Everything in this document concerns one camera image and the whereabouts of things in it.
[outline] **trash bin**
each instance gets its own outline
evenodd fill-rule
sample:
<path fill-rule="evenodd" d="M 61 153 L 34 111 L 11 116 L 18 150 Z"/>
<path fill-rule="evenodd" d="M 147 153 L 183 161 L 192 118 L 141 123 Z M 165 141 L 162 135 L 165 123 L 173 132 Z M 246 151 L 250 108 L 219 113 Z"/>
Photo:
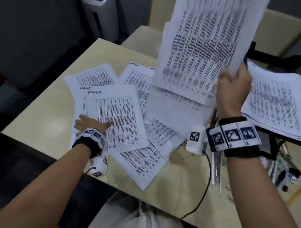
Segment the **trash bin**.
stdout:
<path fill-rule="evenodd" d="M 95 39 L 115 42 L 119 37 L 116 0 L 82 0 L 82 6 Z"/>

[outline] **forearm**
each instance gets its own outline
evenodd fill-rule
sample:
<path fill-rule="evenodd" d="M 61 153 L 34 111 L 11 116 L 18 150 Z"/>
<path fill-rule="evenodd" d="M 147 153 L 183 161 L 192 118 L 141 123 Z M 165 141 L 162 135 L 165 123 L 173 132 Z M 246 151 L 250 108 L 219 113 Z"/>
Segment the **forearm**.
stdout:
<path fill-rule="evenodd" d="M 227 166 L 243 228 L 297 228 L 259 158 L 228 158 Z"/>
<path fill-rule="evenodd" d="M 77 145 L 48 167 L 1 212 L 1 227 L 55 227 L 90 158 Z"/>

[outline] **hand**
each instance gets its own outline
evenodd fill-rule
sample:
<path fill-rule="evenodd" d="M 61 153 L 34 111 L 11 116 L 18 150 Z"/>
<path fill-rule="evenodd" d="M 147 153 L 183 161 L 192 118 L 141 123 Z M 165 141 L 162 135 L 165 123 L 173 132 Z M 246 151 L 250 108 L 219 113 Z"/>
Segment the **hand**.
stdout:
<path fill-rule="evenodd" d="M 104 134 L 104 131 L 112 124 L 111 122 L 100 123 L 97 120 L 89 118 L 85 115 L 79 115 L 79 118 L 80 119 L 77 119 L 75 121 L 74 125 L 74 128 L 80 130 L 80 132 L 77 133 L 76 136 L 79 136 L 87 128 L 95 128 L 99 130 L 102 134 Z"/>
<path fill-rule="evenodd" d="M 231 81 L 225 70 L 220 74 L 217 84 L 217 114 L 220 119 L 241 116 L 241 107 L 251 90 L 252 76 L 246 66 L 241 64 L 237 77 Z"/>

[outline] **table surface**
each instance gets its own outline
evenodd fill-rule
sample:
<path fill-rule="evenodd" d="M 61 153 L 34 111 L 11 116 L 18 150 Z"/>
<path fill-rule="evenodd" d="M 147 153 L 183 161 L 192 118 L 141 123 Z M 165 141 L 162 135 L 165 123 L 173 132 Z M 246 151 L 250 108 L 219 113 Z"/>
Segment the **table surface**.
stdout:
<path fill-rule="evenodd" d="M 3 133 L 52 158 L 59 159 L 69 150 L 74 115 L 74 100 L 64 82 L 64 76 L 102 63 L 110 63 L 119 76 L 131 61 L 147 67 L 157 65 L 154 58 L 98 39 Z M 294 158 L 298 155 L 297 165 L 301 164 L 301 156 L 296 152 L 298 150 L 299 147 L 291 150 Z M 209 178 L 206 157 L 195 155 L 186 157 L 186 155 L 184 148 L 179 147 L 144 192 L 112 157 L 109 158 L 108 173 L 97 179 L 180 218 L 197 206 Z M 230 195 L 225 188 L 227 182 L 227 170 L 222 167 L 221 196 L 218 194 L 218 186 L 210 185 L 200 208 L 184 221 L 197 227 L 241 227 L 235 206 L 227 198 Z M 281 194 L 284 198 L 288 197 L 286 193 Z M 301 218 L 298 216 L 300 205 L 299 199 L 292 207 L 292 214 L 299 225 L 301 225 Z"/>

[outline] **table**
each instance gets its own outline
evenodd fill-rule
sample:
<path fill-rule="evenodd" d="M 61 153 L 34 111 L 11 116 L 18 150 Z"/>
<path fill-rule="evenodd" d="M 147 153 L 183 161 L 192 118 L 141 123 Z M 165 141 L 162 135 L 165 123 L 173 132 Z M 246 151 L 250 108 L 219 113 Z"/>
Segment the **table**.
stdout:
<path fill-rule="evenodd" d="M 98 39 L 3 133 L 52 158 L 59 159 L 69 150 L 74 115 L 74 100 L 64 82 L 64 76 L 102 63 L 110 63 L 115 73 L 121 75 L 131 61 L 144 66 L 157 65 L 154 58 Z M 108 161 L 108 173 L 97 179 L 180 218 L 196 207 L 209 178 L 206 157 L 189 155 L 183 159 L 185 156 L 183 147 L 179 147 L 144 192 L 112 157 Z M 210 185 L 200 208 L 184 221 L 197 227 L 241 227 L 235 206 L 227 198 L 230 192 L 225 188 L 228 181 L 225 167 L 222 167 L 222 174 L 221 197 L 218 195 L 218 186 Z M 293 213 L 299 225 L 300 205 L 300 201 L 294 205 L 296 210 Z"/>

